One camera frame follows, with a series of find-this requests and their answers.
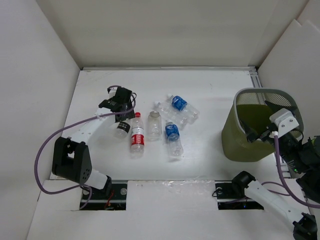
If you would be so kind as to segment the black label small bottle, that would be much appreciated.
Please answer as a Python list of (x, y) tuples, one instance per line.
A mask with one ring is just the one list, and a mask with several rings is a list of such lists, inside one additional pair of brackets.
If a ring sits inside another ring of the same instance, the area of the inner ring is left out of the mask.
[(127, 137), (131, 125), (128, 120), (120, 121), (115, 129), (114, 136), (118, 139), (124, 139)]

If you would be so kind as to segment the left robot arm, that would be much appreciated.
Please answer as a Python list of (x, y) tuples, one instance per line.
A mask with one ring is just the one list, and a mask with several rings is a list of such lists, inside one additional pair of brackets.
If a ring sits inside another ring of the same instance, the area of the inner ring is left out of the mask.
[(80, 185), (91, 187), (100, 198), (112, 191), (111, 177), (93, 169), (90, 146), (113, 124), (132, 119), (136, 94), (117, 86), (109, 99), (103, 100), (92, 120), (82, 124), (68, 137), (59, 137), (54, 143), (52, 173)]

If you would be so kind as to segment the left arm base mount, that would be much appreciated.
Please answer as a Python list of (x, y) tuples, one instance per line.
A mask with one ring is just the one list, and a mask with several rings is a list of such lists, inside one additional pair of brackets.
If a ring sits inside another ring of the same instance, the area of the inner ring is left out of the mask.
[(125, 211), (127, 207), (128, 182), (116, 180), (112, 183), (109, 195), (102, 190), (92, 188), (90, 193), (82, 189), (79, 207), (81, 211)]

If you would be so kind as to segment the red label water bottle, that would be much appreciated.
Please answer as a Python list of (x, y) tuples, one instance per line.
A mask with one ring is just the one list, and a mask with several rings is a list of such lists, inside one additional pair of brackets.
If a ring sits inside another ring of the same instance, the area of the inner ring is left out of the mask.
[(130, 154), (134, 159), (140, 158), (145, 150), (145, 129), (141, 113), (136, 112), (131, 121)]

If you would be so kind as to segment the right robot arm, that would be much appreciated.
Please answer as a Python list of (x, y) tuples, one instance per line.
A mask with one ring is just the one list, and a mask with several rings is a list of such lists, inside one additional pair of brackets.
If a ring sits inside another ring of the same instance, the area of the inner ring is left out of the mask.
[[(293, 132), (300, 134), (302, 123), (298, 119), (298, 107), (293, 104), (277, 104), (265, 100), (262, 104), (240, 104), (234, 108), (234, 117), (242, 127), (245, 142), (250, 147), (271, 146), (275, 153), (279, 186), (296, 202), (309, 208), (320, 207), (320, 138), (309, 138), (306, 143), (298, 140)], [(289, 188), (281, 169), (284, 160), (295, 173), (302, 174), (296, 182), (310, 204), (298, 198)], [(232, 193), (249, 198), (263, 206), (287, 224), (296, 240), (316, 240), (318, 224), (314, 215), (298, 211), (282, 200), (277, 193), (266, 189), (252, 174), (241, 171), (231, 181)]]

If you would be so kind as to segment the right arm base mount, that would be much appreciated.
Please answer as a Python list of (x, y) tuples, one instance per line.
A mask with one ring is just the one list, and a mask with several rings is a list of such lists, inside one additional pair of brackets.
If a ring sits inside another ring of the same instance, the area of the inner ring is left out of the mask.
[(231, 181), (216, 181), (212, 197), (216, 198), (218, 210), (264, 210), (256, 201), (235, 192)]

